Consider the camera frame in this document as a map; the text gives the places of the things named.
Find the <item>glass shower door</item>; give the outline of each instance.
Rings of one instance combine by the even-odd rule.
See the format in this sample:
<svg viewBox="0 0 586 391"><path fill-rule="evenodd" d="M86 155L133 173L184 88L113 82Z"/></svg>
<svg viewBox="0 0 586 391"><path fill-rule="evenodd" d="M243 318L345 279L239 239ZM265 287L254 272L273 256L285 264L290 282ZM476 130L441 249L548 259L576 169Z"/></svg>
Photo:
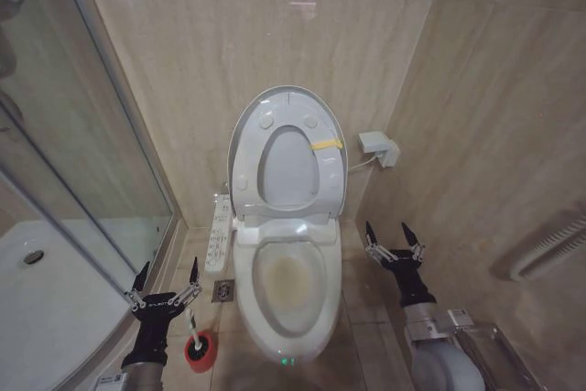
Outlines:
<svg viewBox="0 0 586 391"><path fill-rule="evenodd" d="M75 1L24 0L14 9L0 17L0 65L12 66L0 73L0 102L136 272L157 251L170 205ZM85 222L57 208L53 215L84 234Z"/></svg>
<svg viewBox="0 0 586 391"><path fill-rule="evenodd" d="M0 201L0 388L43 391L118 325L135 274L2 106ZM75 219L77 230L48 212Z"/></svg>

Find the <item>floor drain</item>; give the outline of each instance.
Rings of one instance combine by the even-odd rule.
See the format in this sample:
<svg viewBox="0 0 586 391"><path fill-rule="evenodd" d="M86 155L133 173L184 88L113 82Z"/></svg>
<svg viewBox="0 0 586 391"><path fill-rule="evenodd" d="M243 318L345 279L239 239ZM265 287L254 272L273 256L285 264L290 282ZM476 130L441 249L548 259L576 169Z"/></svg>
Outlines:
<svg viewBox="0 0 586 391"><path fill-rule="evenodd" d="M234 280L221 279L213 283L212 302L231 302L234 299Z"/></svg>
<svg viewBox="0 0 586 391"><path fill-rule="evenodd" d="M39 262L43 256L45 256L45 253L39 250L27 254L23 261L28 265L34 265L35 263Z"/></svg>

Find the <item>white toilet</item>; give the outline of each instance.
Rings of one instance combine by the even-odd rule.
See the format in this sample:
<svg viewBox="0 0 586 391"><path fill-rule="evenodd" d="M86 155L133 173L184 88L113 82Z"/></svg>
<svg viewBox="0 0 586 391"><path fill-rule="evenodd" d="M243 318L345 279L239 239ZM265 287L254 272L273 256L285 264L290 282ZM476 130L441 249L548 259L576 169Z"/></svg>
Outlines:
<svg viewBox="0 0 586 391"><path fill-rule="evenodd" d="M336 118L306 89L261 93L234 129L236 297L252 338L276 362L315 358L335 327L347 170Z"/></svg>

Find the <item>beige floor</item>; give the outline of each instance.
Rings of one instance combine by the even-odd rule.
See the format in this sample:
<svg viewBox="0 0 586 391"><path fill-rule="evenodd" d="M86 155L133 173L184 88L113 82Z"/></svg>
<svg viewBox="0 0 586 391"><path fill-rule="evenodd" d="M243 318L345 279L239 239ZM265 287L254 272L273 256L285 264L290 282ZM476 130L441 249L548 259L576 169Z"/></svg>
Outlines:
<svg viewBox="0 0 586 391"><path fill-rule="evenodd" d="M188 231L172 289L185 286L193 257L203 266L208 228ZM202 375L194 374L183 358L189 332L183 317L168 333L166 391L184 390L394 390L413 391L407 366L388 319L375 275L353 223L342 224L342 304L336 330L323 353L313 362L283 367L269 362L256 348L234 300L211 303L213 279L201 274L203 292L191 308L201 328L217 336L218 358ZM232 261L226 278L233 277Z"/></svg>

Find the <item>toilet bowl stain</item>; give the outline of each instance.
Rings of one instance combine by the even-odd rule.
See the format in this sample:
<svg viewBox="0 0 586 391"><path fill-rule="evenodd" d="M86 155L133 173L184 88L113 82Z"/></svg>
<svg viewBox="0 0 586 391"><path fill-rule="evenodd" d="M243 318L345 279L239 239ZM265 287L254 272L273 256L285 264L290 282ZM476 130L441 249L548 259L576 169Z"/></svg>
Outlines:
<svg viewBox="0 0 586 391"><path fill-rule="evenodd" d="M297 258L278 258L266 268L263 279L266 298L272 307L287 311L307 304L311 276Z"/></svg>

